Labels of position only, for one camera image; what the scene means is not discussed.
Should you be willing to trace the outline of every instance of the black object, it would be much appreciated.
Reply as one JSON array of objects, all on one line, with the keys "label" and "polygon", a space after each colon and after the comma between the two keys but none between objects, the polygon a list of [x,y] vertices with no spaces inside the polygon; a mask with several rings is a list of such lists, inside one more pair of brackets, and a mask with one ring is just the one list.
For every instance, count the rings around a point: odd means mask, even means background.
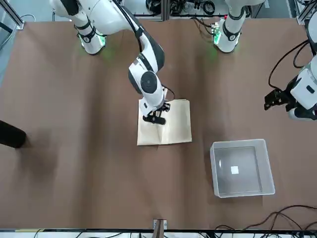
[{"label": "black object", "polygon": [[146,93],[155,93],[158,88],[158,79],[154,72],[147,71],[141,76],[141,88]]},{"label": "black object", "polygon": [[160,109],[150,113],[147,117],[143,116],[143,121],[151,122],[153,124],[165,125],[166,120],[165,118],[161,117],[161,114],[162,112],[168,112],[169,110],[170,110],[170,104],[164,103]]},{"label": "black object", "polygon": [[[317,111],[317,106],[313,106],[311,109],[307,110],[302,105],[300,105],[295,98],[291,94],[291,90],[299,83],[301,80],[300,78],[295,78],[290,81],[284,91],[281,91],[279,89],[274,89],[269,94],[267,94],[264,98],[265,104],[264,104],[264,110],[268,110],[269,108],[273,106],[280,106],[284,105],[287,112],[294,109],[294,115],[297,118],[305,118],[305,119],[312,119],[317,120],[317,115],[315,115],[315,112]],[[308,86],[306,88],[310,93],[314,93],[315,91]]]},{"label": "black object", "polygon": [[76,0],[60,0],[64,5],[68,15],[74,16],[79,12],[79,6]]},{"label": "black object", "polygon": [[213,15],[215,11],[215,5],[212,1],[206,1],[203,4],[203,10],[208,15]]},{"label": "black object", "polygon": [[4,30],[6,30],[7,32],[9,32],[10,34],[12,33],[12,29],[10,27],[8,27],[7,25],[3,24],[2,22],[0,22],[0,27]]},{"label": "black object", "polygon": [[286,105],[286,111],[290,111],[292,108],[295,108],[296,100],[291,94],[292,88],[301,80],[299,79],[296,83],[297,76],[293,78],[288,84],[284,91],[280,89],[274,89],[269,94],[264,97],[264,110],[268,110],[273,106]]},{"label": "black object", "polygon": [[26,140],[26,133],[0,120],[0,144],[20,148]]},{"label": "black object", "polygon": [[241,29],[236,33],[230,32],[227,29],[225,22],[222,25],[222,29],[223,29],[223,33],[226,35],[226,37],[228,37],[228,41],[234,41],[239,36],[239,34],[241,32]]},{"label": "black object", "polygon": [[161,0],[146,0],[147,10],[159,15],[161,13]]}]

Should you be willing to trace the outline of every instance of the cable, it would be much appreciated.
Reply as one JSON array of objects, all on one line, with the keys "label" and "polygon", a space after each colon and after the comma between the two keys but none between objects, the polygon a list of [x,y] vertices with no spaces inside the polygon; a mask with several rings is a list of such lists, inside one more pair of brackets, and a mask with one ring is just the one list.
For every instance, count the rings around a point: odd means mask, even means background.
[{"label": "cable", "polygon": [[312,222],[312,223],[310,223],[309,225],[307,225],[307,226],[305,227],[305,230],[307,230],[309,227],[311,227],[311,226],[313,226],[313,225],[315,225],[315,224],[317,224],[317,222]]},{"label": "cable", "polygon": [[259,14],[259,12],[261,11],[263,5],[264,5],[264,2],[261,4],[261,6],[260,6],[260,8],[259,8],[259,10],[258,10],[258,12],[257,12],[257,15],[256,15],[254,18],[256,18],[256,17],[258,16],[258,14]]},{"label": "cable", "polygon": [[205,24],[203,21],[199,20],[197,17],[192,17],[191,19],[198,21],[200,24],[202,24],[203,26],[206,26],[208,28],[211,28],[210,25]]},{"label": "cable", "polygon": [[301,5],[304,5],[304,6],[309,6],[309,5],[311,5],[311,4],[317,2],[317,0],[316,0],[316,1],[311,1],[311,2],[304,2],[304,1],[302,1],[302,0],[296,0],[296,1],[297,1],[298,3],[300,3]]},{"label": "cable", "polygon": [[276,86],[274,86],[274,85],[271,84],[272,75],[273,75],[274,71],[276,70],[277,66],[282,62],[282,60],[283,60],[286,56],[288,56],[288,55],[289,55],[290,53],[292,53],[294,50],[296,50],[297,48],[299,48],[300,46],[302,46],[303,44],[305,44],[307,41],[308,41],[308,40],[305,40],[305,41],[303,41],[302,43],[300,43],[300,44],[298,44],[297,46],[295,46],[293,49],[291,49],[289,52],[287,52],[287,53],[276,63],[276,65],[274,66],[274,68],[272,69],[272,71],[271,71],[271,73],[270,73],[270,75],[269,75],[269,77],[268,77],[268,84],[269,84],[269,86],[270,86],[271,88],[274,88],[274,89],[276,89],[276,90],[282,91],[280,88],[278,88],[278,87],[276,87]]},{"label": "cable", "polygon": [[247,14],[246,14],[246,18],[250,17],[251,14],[252,14],[252,8],[251,8],[251,6],[247,6],[247,10],[248,10],[248,12],[247,12]]},{"label": "cable", "polygon": [[[25,15],[21,16],[21,18],[24,17],[24,16],[31,16],[31,17],[34,18],[34,21],[36,21],[35,16],[32,15],[32,14],[25,14]],[[5,41],[0,45],[0,50],[6,45],[6,43],[8,43],[8,41],[10,40],[10,38],[12,37],[12,35],[13,35],[15,29],[16,29],[16,26],[17,26],[17,25],[15,24],[15,26],[14,26],[12,32],[10,33],[10,35],[8,36],[8,38],[6,38]]]},{"label": "cable", "polygon": [[167,88],[168,89],[168,91],[170,91],[174,96],[173,96],[173,99],[171,99],[171,100],[165,100],[166,102],[170,102],[170,101],[173,101],[173,100],[175,100],[175,93],[174,93],[174,91],[173,90],[171,90],[171,89],[169,89],[168,87],[166,87],[165,85],[163,85],[162,84],[162,86],[164,87],[164,88]]},{"label": "cable", "polygon": [[120,234],[123,234],[123,232],[120,232],[120,233],[118,233],[118,234],[115,234],[115,235],[112,235],[112,236],[109,236],[109,237],[106,237],[106,238],[117,237],[117,236],[120,235]]},{"label": "cable", "polygon": [[213,15],[214,11],[215,11],[215,5],[212,1],[208,0],[205,1],[203,4],[203,11],[207,14],[207,15]]},{"label": "cable", "polygon": [[205,28],[205,30],[207,31],[208,34],[212,35],[211,31],[209,31],[206,26],[204,26],[204,28]]},{"label": "cable", "polygon": [[79,236],[83,233],[83,232],[86,232],[87,230],[83,230],[82,232],[80,232],[77,236],[76,236],[76,238],[79,238]]},{"label": "cable", "polygon": [[140,41],[140,38],[137,37],[137,31],[136,29],[134,28],[134,25],[133,23],[131,22],[128,14],[126,13],[125,10],[123,10],[123,8],[120,6],[119,3],[117,3],[116,0],[113,1],[114,4],[119,8],[119,10],[121,11],[121,13],[123,14],[123,16],[125,17],[125,19],[127,20],[127,22],[129,23],[129,25],[131,26],[133,32],[134,32],[134,35],[136,36],[137,40],[138,40],[138,44],[139,44],[139,51],[142,52],[142,45],[141,45],[141,41]]},{"label": "cable", "polygon": [[[296,223],[293,219],[291,219],[290,217],[288,217],[288,216],[286,216],[285,214],[282,213],[282,211],[285,211],[285,210],[290,209],[290,208],[295,208],[295,207],[301,207],[301,208],[307,208],[307,209],[317,210],[316,207],[312,207],[312,206],[306,206],[306,205],[292,205],[292,206],[284,207],[283,209],[279,210],[278,212],[272,212],[272,213],[270,213],[262,222],[256,223],[256,224],[253,224],[253,225],[249,225],[249,226],[247,226],[246,228],[244,228],[244,229],[242,229],[242,230],[239,230],[239,231],[237,231],[237,230],[235,230],[234,228],[232,228],[232,227],[230,227],[230,226],[227,226],[227,225],[219,225],[219,226],[216,227],[216,229],[221,228],[221,227],[225,227],[225,228],[227,228],[227,230],[231,230],[231,231],[236,231],[236,232],[238,232],[238,233],[242,233],[242,232],[246,231],[247,229],[249,229],[249,228],[251,228],[251,227],[257,227],[257,226],[263,225],[265,222],[267,222],[267,221],[269,220],[269,218],[270,218],[271,216],[273,216],[273,215],[275,214],[276,216],[275,216],[275,218],[274,218],[274,223],[273,223],[273,225],[271,226],[270,231],[273,229],[274,224],[275,224],[275,221],[276,221],[276,218],[277,218],[278,215],[281,215],[281,216],[286,217],[287,219],[289,219],[290,221],[292,221],[294,224],[296,224],[296,225],[300,228],[300,230],[302,230],[301,226],[300,226],[298,223]],[[308,228],[309,228],[310,226],[314,225],[314,224],[317,224],[317,222],[314,222],[314,223],[309,224],[309,225],[308,225]]]},{"label": "cable", "polygon": [[36,237],[36,235],[39,233],[40,230],[41,230],[41,229],[38,229],[38,230],[35,232],[35,235],[33,236],[33,238]]},{"label": "cable", "polygon": [[305,48],[305,46],[306,45],[308,45],[309,44],[309,42],[307,41],[305,44],[303,44],[302,45],[302,47],[300,47],[299,48],[299,50],[297,51],[297,53],[296,53],[296,55],[295,55],[295,57],[294,57],[294,59],[293,59],[293,66],[295,67],[295,68],[302,68],[302,67],[304,67],[304,65],[303,66],[298,66],[297,64],[296,64],[296,59],[297,59],[297,56],[299,55],[299,53],[303,50],[303,48]]},{"label": "cable", "polygon": [[34,22],[36,22],[36,18],[35,18],[35,16],[34,16],[33,14],[25,14],[25,15],[21,16],[21,18],[22,18],[22,17],[25,17],[25,16],[31,16],[31,17],[33,17]]}]

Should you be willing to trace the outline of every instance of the green indicator light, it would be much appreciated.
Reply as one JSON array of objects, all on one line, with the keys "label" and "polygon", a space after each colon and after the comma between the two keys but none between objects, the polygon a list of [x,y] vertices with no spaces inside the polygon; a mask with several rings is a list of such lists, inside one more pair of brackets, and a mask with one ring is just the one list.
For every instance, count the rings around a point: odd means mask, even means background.
[{"label": "green indicator light", "polygon": [[104,46],[104,45],[106,44],[105,38],[104,38],[103,36],[98,36],[98,39],[99,39],[100,44],[101,44],[102,46]]},{"label": "green indicator light", "polygon": [[219,41],[220,41],[220,38],[221,38],[221,32],[219,31],[219,32],[214,36],[213,43],[214,43],[215,45],[218,45],[218,44],[219,44]]}]

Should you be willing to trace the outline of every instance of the black cable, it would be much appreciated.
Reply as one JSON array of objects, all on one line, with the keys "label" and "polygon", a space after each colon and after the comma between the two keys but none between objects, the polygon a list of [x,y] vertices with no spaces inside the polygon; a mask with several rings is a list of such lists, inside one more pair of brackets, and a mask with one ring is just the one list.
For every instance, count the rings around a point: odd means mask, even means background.
[{"label": "black cable", "polygon": [[34,237],[33,238],[35,238],[36,237],[36,235],[39,233],[39,231],[40,231],[41,229],[38,229],[36,232],[35,232],[35,235],[34,235]]},{"label": "black cable", "polygon": [[207,31],[207,33],[211,35],[211,31],[209,31],[206,26],[204,26],[204,28]]},{"label": "black cable", "polygon": [[117,237],[117,236],[120,235],[120,234],[123,234],[123,232],[120,232],[120,233],[118,233],[118,234],[115,234],[115,235],[112,235],[112,236],[109,236],[109,237],[106,237],[106,238]]},{"label": "black cable", "polygon": [[248,12],[247,12],[247,14],[246,14],[246,18],[250,17],[251,14],[252,14],[252,8],[251,8],[251,6],[247,6],[247,10],[248,10]]},{"label": "black cable", "polygon": [[256,15],[254,18],[256,18],[256,17],[258,16],[258,14],[259,14],[259,12],[261,11],[263,5],[264,5],[264,2],[261,4],[261,6],[260,6],[260,8],[259,8],[259,10],[258,10],[258,12],[257,12],[257,15]]},{"label": "black cable", "polygon": [[86,230],[84,230],[84,231],[82,231],[82,232],[80,232],[77,236],[76,236],[76,238],[78,238],[83,232],[85,232]]},{"label": "black cable", "polygon": [[313,225],[315,225],[315,224],[317,224],[317,222],[312,222],[312,223],[308,224],[308,225],[305,227],[305,230],[307,230],[309,227],[311,227],[311,226],[313,226]]},{"label": "black cable", "polygon": [[308,45],[309,44],[309,42],[307,41],[305,44],[303,44],[302,45],[302,47],[300,47],[299,48],[299,50],[297,51],[297,53],[296,53],[296,55],[295,55],[295,57],[294,57],[294,59],[293,59],[293,66],[295,67],[295,68],[302,68],[302,67],[304,67],[304,65],[303,66],[298,66],[297,64],[296,64],[296,59],[297,59],[297,56],[299,55],[299,53],[303,50],[303,48],[305,48],[305,46],[306,45]]},{"label": "black cable", "polygon": [[168,89],[168,91],[170,91],[174,96],[173,96],[173,99],[171,99],[171,100],[166,100],[167,102],[170,102],[170,101],[173,101],[173,100],[175,100],[175,93],[174,93],[174,91],[173,90],[171,90],[171,89],[169,89],[168,87],[166,87],[165,85],[163,85],[162,84],[162,86],[164,87],[164,88],[167,88]]},{"label": "black cable", "polygon": [[192,17],[191,19],[198,21],[200,24],[202,24],[203,26],[206,26],[208,28],[211,28],[210,25],[205,24],[203,21],[199,20],[197,17]]},{"label": "black cable", "polygon": [[129,23],[130,27],[132,28],[133,32],[134,32],[134,35],[136,36],[137,40],[138,40],[138,44],[139,44],[139,51],[142,52],[142,45],[141,45],[141,41],[140,41],[140,38],[137,37],[137,31],[136,29],[134,28],[134,25],[133,23],[131,22],[128,14],[126,13],[126,11],[120,6],[120,4],[114,0],[113,1],[114,4],[119,8],[119,10],[121,11],[121,13],[123,14],[123,16],[125,17],[125,19],[127,20],[127,22]]},{"label": "black cable", "polygon": [[230,226],[227,226],[227,225],[219,225],[215,228],[215,230],[219,229],[220,227],[225,227],[227,230],[236,231],[236,229],[234,229]]},{"label": "black cable", "polygon": [[[211,5],[211,7],[212,7],[211,11],[210,11],[210,10],[207,10],[207,5]],[[214,3],[213,3],[212,1],[208,0],[208,1],[205,1],[205,2],[204,2],[204,4],[203,4],[203,11],[204,11],[207,15],[209,15],[209,16],[213,15],[215,9],[216,9],[216,8],[215,8],[215,5],[214,5]]]},{"label": "black cable", "polygon": [[276,86],[274,86],[274,85],[271,84],[272,75],[273,75],[274,71],[276,70],[277,66],[282,62],[282,60],[283,60],[286,56],[288,56],[288,55],[289,55],[290,53],[292,53],[294,50],[296,50],[297,48],[299,48],[300,46],[302,46],[303,44],[305,44],[307,41],[308,41],[308,40],[305,40],[305,41],[303,41],[302,43],[300,43],[300,44],[298,44],[297,46],[295,46],[293,49],[291,49],[289,52],[287,52],[287,53],[276,63],[276,65],[274,66],[274,68],[272,69],[272,71],[271,71],[271,73],[270,73],[270,75],[269,75],[269,77],[268,77],[268,84],[269,84],[270,87],[272,87],[272,88],[274,88],[274,89],[276,89],[276,90],[282,91],[280,88],[278,88],[278,87],[276,87]]}]

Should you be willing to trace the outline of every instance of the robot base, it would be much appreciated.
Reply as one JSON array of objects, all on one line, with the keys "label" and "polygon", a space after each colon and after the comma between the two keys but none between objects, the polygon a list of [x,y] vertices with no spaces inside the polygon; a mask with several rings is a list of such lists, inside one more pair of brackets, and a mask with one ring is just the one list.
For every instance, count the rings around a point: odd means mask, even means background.
[{"label": "robot base", "polygon": [[213,37],[213,44],[223,53],[230,53],[234,50],[234,48],[237,46],[239,42],[240,34],[236,37],[234,41],[229,41],[228,37],[223,32],[223,24],[225,23],[225,20],[222,19],[218,23],[218,32]]},{"label": "robot base", "polygon": [[106,36],[99,36],[95,34],[91,39],[91,42],[86,43],[81,37],[79,37],[82,47],[90,55],[98,54],[103,47],[106,46]]}]

